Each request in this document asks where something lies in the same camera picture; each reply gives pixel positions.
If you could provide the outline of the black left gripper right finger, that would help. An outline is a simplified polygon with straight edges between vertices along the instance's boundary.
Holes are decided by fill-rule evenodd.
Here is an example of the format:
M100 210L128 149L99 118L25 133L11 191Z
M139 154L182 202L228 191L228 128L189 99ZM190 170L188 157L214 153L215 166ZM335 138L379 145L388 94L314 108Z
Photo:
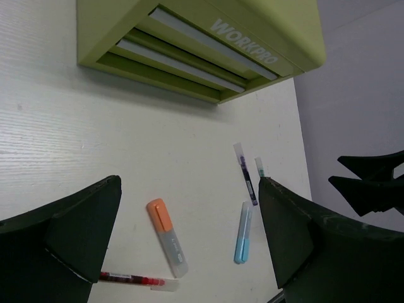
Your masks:
M276 283L287 302L402 302L403 233L369 225L259 182Z

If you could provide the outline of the blue capped highlighter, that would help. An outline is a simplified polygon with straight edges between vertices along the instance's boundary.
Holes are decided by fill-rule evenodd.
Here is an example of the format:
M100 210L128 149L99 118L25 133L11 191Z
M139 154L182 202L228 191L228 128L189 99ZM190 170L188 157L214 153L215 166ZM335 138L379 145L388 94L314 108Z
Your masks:
M235 245L234 262L236 264L244 264L249 257L249 233L251 229L252 214L252 203L249 201L243 202Z

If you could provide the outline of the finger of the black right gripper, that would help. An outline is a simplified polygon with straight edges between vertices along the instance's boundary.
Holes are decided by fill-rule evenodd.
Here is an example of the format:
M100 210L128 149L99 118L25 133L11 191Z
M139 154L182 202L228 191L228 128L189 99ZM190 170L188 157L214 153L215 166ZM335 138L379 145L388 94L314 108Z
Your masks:
M328 180L360 217L392 208L403 213L403 178L365 181L331 176Z
M340 156L337 160L362 180L393 180L394 169L403 164L403 151L371 157Z

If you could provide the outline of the purple ink pen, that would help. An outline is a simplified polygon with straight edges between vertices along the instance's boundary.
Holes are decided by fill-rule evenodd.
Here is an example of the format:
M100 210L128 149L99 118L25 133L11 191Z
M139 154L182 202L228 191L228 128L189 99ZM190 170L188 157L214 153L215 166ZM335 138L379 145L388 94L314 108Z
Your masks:
M258 206L258 200L256 194L254 192L253 183L251 180L251 176L249 175L249 171L246 165L246 159L244 156L244 152L242 149L241 143L234 144L234 151L237 157L237 161L241 167L242 174L244 176L244 180L246 182L247 191L249 193L249 197L253 206Z

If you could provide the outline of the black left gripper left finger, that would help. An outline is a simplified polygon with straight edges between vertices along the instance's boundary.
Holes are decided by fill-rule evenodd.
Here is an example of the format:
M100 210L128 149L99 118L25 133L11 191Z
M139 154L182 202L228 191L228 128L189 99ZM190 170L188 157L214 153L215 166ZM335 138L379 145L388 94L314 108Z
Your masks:
M120 205L110 175L1 221L1 302L87 302Z

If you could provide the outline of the green metal drawer cabinet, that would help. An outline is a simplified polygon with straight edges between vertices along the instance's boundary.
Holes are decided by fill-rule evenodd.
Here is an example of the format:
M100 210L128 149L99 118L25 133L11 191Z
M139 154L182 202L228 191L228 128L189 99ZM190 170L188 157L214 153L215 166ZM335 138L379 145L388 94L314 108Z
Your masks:
M77 61L220 104L321 67L316 1L77 1Z

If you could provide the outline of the green ink pen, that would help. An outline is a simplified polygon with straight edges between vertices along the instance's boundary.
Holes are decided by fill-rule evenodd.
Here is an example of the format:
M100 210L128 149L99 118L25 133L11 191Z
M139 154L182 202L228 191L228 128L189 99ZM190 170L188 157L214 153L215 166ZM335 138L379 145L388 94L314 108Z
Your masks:
M255 159L256 162L256 167L258 170L258 174L260 177L264 177L265 176L265 171L264 171L264 167L263 167L263 163L260 157L256 157Z

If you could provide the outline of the red ink pen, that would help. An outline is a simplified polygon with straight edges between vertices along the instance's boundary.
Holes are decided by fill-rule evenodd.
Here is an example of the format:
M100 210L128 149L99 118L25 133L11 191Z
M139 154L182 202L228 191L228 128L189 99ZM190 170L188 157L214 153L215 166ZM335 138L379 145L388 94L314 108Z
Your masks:
M111 283L123 283L150 287L151 290L175 292L179 288L179 281L165 278L151 278L138 275L123 275L102 271L99 281Z

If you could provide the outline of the orange capped highlighter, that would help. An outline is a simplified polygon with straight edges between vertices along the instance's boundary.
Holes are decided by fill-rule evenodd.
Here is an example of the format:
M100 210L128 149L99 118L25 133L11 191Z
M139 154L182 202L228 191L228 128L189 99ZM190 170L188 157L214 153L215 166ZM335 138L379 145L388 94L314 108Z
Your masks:
M164 201L154 199L146 209L172 274L175 278L182 278L188 272L188 265Z

